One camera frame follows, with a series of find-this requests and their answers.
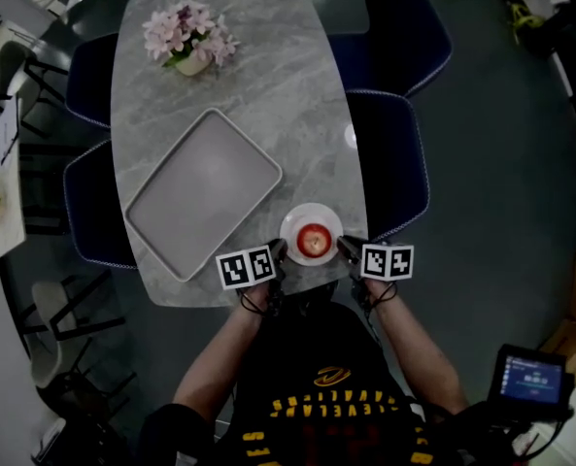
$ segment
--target black shirt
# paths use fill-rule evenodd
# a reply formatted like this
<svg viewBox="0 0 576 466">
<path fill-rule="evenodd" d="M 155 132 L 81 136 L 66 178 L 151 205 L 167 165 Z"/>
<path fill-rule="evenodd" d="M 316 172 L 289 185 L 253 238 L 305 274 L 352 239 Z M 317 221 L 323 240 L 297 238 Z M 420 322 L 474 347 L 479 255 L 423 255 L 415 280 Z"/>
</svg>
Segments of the black shirt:
<svg viewBox="0 0 576 466">
<path fill-rule="evenodd" d="M 265 319 L 245 357 L 233 418 L 215 444 L 195 411 L 164 406 L 146 420 L 142 464 L 461 464 L 436 443 L 350 309 Z"/>
</svg>

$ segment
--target forearm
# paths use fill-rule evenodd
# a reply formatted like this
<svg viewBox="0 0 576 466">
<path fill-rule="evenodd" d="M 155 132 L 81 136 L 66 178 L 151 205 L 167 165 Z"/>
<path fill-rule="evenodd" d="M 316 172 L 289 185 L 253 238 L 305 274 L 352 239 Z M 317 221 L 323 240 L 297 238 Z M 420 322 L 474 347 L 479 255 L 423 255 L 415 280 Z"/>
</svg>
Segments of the forearm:
<svg viewBox="0 0 576 466">
<path fill-rule="evenodd" d="M 186 372 L 173 402 L 188 406 L 214 423 L 236 382 L 261 316 L 238 306 Z"/>
<path fill-rule="evenodd" d="M 399 296 L 376 308 L 407 383 L 416 396 L 452 414 L 467 407 L 458 374 Z"/>
</svg>

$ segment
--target gray floor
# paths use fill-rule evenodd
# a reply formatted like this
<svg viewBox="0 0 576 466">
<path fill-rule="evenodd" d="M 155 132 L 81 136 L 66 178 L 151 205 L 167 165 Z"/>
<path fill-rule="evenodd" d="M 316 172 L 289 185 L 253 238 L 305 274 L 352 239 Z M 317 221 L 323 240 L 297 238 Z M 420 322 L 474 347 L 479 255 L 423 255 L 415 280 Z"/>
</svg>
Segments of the gray floor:
<svg viewBox="0 0 576 466">
<path fill-rule="evenodd" d="M 126 1 L 85 0 L 69 23 L 83 39 L 115 32 Z M 367 26 L 363 0 L 314 1 L 328 32 Z M 455 53 L 442 76 L 412 99 L 431 203 L 397 237 L 417 250 L 415 277 L 400 291 L 475 402 L 486 397 L 503 343 L 535 348 L 565 313 L 576 250 L 575 122 L 549 65 L 514 43 L 502 2 L 432 2 Z M 75 43 L 58 31 L 49 39 L 68 51 Z M 46 49 L 44 57 L 56 54 Z M 57 136 L 85 129 L 67 116 L 45 118 Z M 80 145 L 89 146 L 104 136 L 90 131 L 75 140 L 82 136 Z M 82 264 L 68 237 L 31 237 L 8 261 L 20 305 L 36 280 L 60 280 L 79 268 L 99 272 Z M 136 273 L 116 271 L 113 284 L 105 309 L 124 312 L 127 323 L 100 340 L 102 361 L 109 382 L 130 368 L 139 375 L 128 390 L 132 405 L 118 416 L 133 439 L 143 414 L 169 401 L 227 311 L 158 308 Z M 350 301 L 347 286 L 338 292 L 342 302 Z"/>
</svg>

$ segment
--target white plate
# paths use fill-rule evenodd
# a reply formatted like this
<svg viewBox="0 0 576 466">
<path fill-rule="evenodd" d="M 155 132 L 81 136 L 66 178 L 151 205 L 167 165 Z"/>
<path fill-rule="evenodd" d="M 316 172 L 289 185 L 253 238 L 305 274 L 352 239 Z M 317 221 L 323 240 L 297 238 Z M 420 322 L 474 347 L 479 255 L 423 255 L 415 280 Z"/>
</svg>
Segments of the white plate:
<svg viewBox="0 0 576 466">
<path fill-rule="evenodd" d="M 322 257 L 311 258 L 300 253 L 296 245 L 298 232 L 307 224 L 321 224 L 331 235 L 332 244 Z M 337 253 L 337 239 L 344 234 L 339 216 L 323 204 L 301 204 L 289 211 L 281 223 L 279 237 L 288 242 L 288 257 L 301 266 L 322 266 Z"/>
</svg>

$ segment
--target rectangular tray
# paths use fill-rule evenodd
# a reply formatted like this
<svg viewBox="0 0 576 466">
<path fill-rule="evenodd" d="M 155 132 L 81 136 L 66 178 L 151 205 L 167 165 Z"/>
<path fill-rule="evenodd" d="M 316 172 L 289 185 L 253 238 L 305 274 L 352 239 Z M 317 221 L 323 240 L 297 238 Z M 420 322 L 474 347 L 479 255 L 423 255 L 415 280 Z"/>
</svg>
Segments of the rectangular tray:
<svg viewBox="0 0 576 466">
<path fill-rule="evenodd" d="M 279 164 L 221 111 L 208 109 L 158 162 L 124 218 L 187 282 L 282 176 Z"/>
</svg>

